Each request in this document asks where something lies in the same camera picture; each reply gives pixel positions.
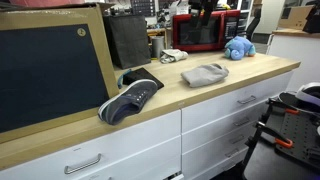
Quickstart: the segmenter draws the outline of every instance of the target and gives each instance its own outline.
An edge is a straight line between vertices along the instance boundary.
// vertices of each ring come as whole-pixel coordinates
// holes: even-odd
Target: gray sneaker
[[[117,125],[125,117],[138,114],[157,90],[157,84],[152,80],[135,81],[124,92],[101,105],[99,118],[110,125]]]

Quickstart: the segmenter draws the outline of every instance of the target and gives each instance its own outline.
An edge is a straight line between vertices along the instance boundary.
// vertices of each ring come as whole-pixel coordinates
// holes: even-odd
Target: plush toy
[[[253,57],[256,54],[256,49],[254,45],[246,38],[236,36],[231,39],[226,45],[227,48],[225,52],[226,58],[232,60],[240,60],[246,54]]]

